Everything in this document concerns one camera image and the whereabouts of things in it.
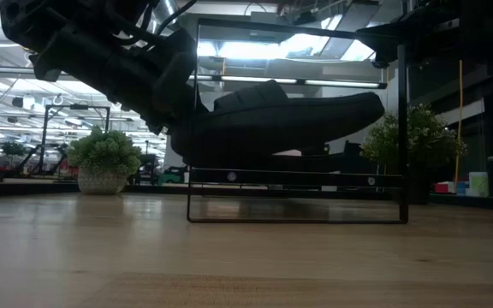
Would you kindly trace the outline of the long tube light bar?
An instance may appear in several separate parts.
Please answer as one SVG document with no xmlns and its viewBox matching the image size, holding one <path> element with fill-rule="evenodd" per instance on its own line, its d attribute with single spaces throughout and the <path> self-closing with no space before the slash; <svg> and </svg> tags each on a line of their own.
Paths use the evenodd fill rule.
<svg viewBox="0 0 493 308">
<path fill-rule="evenodd" d="M 249 76 L 228 76 L 228 75 L 191 75 L 190 80 L 214 81 L 214 82 L 250 82 L 261 83 L 274 80 L 279 84 L 296 85 L 296 86 L 325 86 L 325 87 L 344 87 L 344 88 L 362 88 L 362 89 L 385 89 L 387 83 L 349 81 L 349 80 L 306 80 L 306 79 L 288 79 L 273 77 L 249 77 Z"/>
</svg>

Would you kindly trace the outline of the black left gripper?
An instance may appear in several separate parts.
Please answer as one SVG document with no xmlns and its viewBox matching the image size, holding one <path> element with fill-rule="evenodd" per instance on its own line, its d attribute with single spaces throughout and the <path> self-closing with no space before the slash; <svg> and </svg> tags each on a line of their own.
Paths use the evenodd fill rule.
<svg viewBox="0 0 493 308">
<path fill-rule="evenodd" d="M 170 130 L 206 112 L 199 90 L 189 82 L 197 64 L 195 47 L 185 29 L 164 37 L 163 45 L 151 49 L 156 75 L 120 45 L 65 26 L 32 60 L 37 79 L 56 81 L 64 72 L 135 111 L 150 129 Z"/>
</svg>

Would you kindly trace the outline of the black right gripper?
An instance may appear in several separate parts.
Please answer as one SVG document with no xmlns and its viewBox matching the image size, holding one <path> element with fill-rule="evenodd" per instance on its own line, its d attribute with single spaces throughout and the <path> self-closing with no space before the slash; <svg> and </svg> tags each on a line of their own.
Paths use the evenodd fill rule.
<svg viewBox="0 0 493 308">
<path fill-rule="evenodd" d="M 387 68 L 397 60 L 460 56 L 462 0 L 415 0 L 400 23 L 361 28 L 357 39 L 375 52 L 374 68 Z"/>
</svg>

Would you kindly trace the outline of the green plant in white pot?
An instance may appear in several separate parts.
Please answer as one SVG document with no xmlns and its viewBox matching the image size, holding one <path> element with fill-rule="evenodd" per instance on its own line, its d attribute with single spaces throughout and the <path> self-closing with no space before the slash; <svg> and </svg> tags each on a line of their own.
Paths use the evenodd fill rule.
<svg viewBox="0 0 493 308">
<path fill-rule="evenodd" d="M 94 127 L 89 135 L 70 143 L 68 163 L 78 169 L 84 194 L 115 195 L 140 166 L 141 149 L 123 132 Z"/>
</svg>

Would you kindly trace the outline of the leafy green plant dark pot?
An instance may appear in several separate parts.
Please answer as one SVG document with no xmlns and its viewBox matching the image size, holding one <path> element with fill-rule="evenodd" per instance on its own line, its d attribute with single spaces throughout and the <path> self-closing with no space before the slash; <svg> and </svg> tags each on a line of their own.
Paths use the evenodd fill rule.
<svg viewBox="0 0 493 308">
<path fill-rule="evenodd" d="M 370 127 L 361 144 L 360 155 L 379 165 L 389 174 L 399 171 L 399 116 L 386 111 L 383 118 Z M 457 132 L 447 128 L 446 121 L 429 107 L 420 104 L 407 109 L 407 164 L 410 204 L 427 204 L 431 183 L 443 181 L 443 171 L 457 157 L 467 154 L 467 145 Z"/>
</svg>

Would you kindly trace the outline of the small green cart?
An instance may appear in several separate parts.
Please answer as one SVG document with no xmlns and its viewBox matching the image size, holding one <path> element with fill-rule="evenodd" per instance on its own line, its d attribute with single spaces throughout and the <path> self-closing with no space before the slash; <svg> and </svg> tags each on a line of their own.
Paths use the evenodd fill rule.
<svg viewBox="0 0 493 308">
<path fill-rule="evenodd" d="M 186 167 L 170 166 L 166 168 L 162 174 L 158 176 L 157 184 L 183 184 L 185 181 Z"/>
</svg>

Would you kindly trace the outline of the small black metal frame rig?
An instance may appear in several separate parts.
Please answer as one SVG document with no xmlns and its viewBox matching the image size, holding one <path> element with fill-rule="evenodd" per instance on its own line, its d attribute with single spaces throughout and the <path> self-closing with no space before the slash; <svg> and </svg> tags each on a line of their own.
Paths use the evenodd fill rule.
<svg viewBox="0 0 493 308">
<path fill-rule="evenodd" d="M 45 114 L 44 114 L 44 122 L 42 128 L 42 139 L 40 144 L 40 158 L 38 167 L 38 173 L 41 174 L 44 171 L 45 164 L 45 147 L 46 147 L 46 136 L 48 132 L 48 123 L 50 119 L 56 116 L 62 109 L 71 109 L 71 110 L 105 110 L 106 116 L 103 118 L 104 120 L 104 131 L 107 133 L 110 128 L 110 108 L 104 106 L 90 106 L 87 104 L 47 104 L 45 106 Z"/>
</svg>

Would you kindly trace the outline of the black ribbed slide sandal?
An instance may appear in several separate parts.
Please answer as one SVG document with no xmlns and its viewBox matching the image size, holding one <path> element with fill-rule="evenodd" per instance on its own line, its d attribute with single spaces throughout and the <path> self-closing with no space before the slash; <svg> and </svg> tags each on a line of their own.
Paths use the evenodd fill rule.
<svg viewBox="0 0 493 308">
<path fill-rule="evenodd" d="M 190 157 L 187 164 L 202 169 L 242 169 L 291 172 L 332 172 L 353 166 L 359 154 L 345 152 L 319 156 L 246 155 L 226 157 Z"/>
<path fill-rule="evenodd" d="M 268 155 L 356 133 L 385 108 L 374 92 L 330 98 L 290 98 L 274 80 L 231 92 L 169 130 L 171 149 L 188 159 Z"/>
</svg>

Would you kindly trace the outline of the black metal shoe shelf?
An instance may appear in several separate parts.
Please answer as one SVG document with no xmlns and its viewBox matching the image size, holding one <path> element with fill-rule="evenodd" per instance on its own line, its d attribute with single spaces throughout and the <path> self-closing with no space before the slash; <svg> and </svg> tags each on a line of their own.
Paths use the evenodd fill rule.
<svg viewBox="0 0 493 308">
<path fill-rule="evenodd" d="M 271 25 L 247 21 L 226 21 L 201 18 L 196 38 L 202 27 L 226 27 L 292 34 L 309 34 L 330 39 L 381 40 L 395 44 L 399 60 L 398 72 L 398 168 L 396 175 L 322 173 L 288 170 L 201 169 L 188 167 L 187 214 L 190 223 L 293 223 L 293 219 L 262 219 L 252 217 L 217 218 L 192 216 L 193 196 L 245 198 L 324 198 L 352 200 L 395 200 L 395 220 L 350 220 L 350 224 L 407 224 L 409 220 L 407 166 L 407 50 L 399 38 L 377 33 L 357 33 L 310 27 Z"/>
</svg>

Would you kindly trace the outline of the pale green container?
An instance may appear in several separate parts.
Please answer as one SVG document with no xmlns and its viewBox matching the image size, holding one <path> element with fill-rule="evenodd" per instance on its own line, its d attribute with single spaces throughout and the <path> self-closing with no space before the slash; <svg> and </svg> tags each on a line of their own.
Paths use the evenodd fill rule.
<svg viewBox="0 0 493 308">
<path fill-rule="evenodd" d="M 489 178 L 486 172 L 471 172 L 469 174 L 469 187 L 474 197 L 489 196 Z"/>
</svg>

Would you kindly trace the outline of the small background green plant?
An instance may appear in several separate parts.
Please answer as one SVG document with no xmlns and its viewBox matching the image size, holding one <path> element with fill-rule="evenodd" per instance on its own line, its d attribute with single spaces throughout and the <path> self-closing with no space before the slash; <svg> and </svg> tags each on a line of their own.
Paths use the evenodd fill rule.
<svg viewBox="0 0 493 308">
<path fill-rule="evenodd" d="M 1 149 L 6 156 L 20 157 L 26 153 L 26 147 L 21 143 L 3 142 Z"/>
</svg>

